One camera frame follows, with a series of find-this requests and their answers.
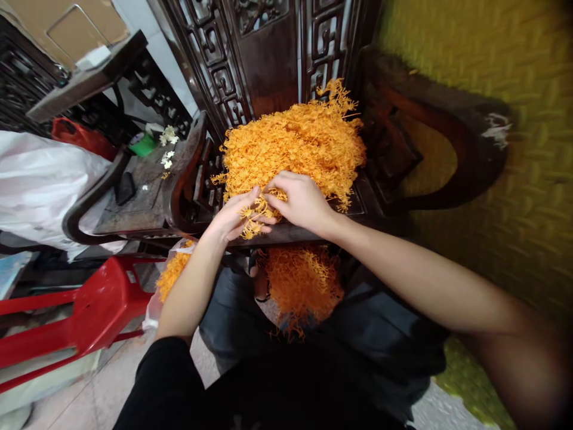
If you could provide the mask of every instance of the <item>plastic bag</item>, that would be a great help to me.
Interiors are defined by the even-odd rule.
[[[67,251],[73,259],[88,246],[71,241],[61,223],[110,164],[79,146],[0,131],[0,230]],[[79,225],[84,232],[93,232],[111,196],[106,194],[82,217]],[[115,253],[125,243],[102,246]]]
[[[167,255],[167,260],[164,263],[164,267],[167,267],[167,264],[175,257],[175,254],[181,252],[183,254],[193,254],[193,250],[197,245],[197,239],[191,239],[193,241],[193,245],[189,248],[182,248],[189,239],[181,239],[177,242],[173,248],[169,250]],[[159,289],[155,289],[155,294],[149,300],[147,304],[147,310],[145,311],[145,320],[143,320],[141,327],[143,330],[157,330],[157,326],[159,325],[159,317],[161,316],[161,310],[163,309],[163,303],[161,303],[161,294],[159,293]]]
[[[113,161],[118,153],[118,148],[114,147],[99,131],[89,130],[64,117],[54,119],[52,139],[77,145],[108,161]]]

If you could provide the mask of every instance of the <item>hand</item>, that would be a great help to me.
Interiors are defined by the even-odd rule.
[[[260,192],[261,189],[256,186],[248,193],[231,197],[215,218],[213,218],[209,228],[205,231],[205,235],[213,234],[226,241],[231,241],[239,237],[247,223],[247,219],[241,219],[239,212],[245,207],[252,206]],[[265,224],[276,223],[275,218],[258,216],[256,214],[252,218]],[[263,233],[270,233],[271,230],[269,226],[263,226],[261,229]]]
[[[306,228],[321,237],[337,213],[328,205],[321,190],[310,176],[283,170],[265,187],[280,188],[288,197],[286,202],[265,194],[269,204],[291,223]]]

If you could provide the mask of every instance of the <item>lap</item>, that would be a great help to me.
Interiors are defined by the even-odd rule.
[[[333,357],[373,403],[400,420],[423,395],[429,377],[445,368],[443,343],[448,332],[420,315],[366,267],[347,278],[345,297],[331,317],[307,334]],[[222,269],[200,324],[205,344],[221,373],[243,358],[284,347],[253,299],[246,275]]]

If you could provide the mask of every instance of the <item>black sleeve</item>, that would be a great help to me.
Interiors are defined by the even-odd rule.
[[[135,374],[114,430],[191,428],[205,389],[187,344],[178,337],[155,341]]]

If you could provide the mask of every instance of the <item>red plastic stool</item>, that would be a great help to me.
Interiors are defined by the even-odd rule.
[[[145,314],[153,296],[141,288],[134,265],[163,261],[165,259],[111,257],[77,290],[0,300],[0,315],[73,302],[71,317],[0,339],[0,368],[61,349],[76,348],[72,357],[0,384],[0,393],[98,349],[108,348],[113,342],[143,334],[143,330],[120,334],[131,320]]]

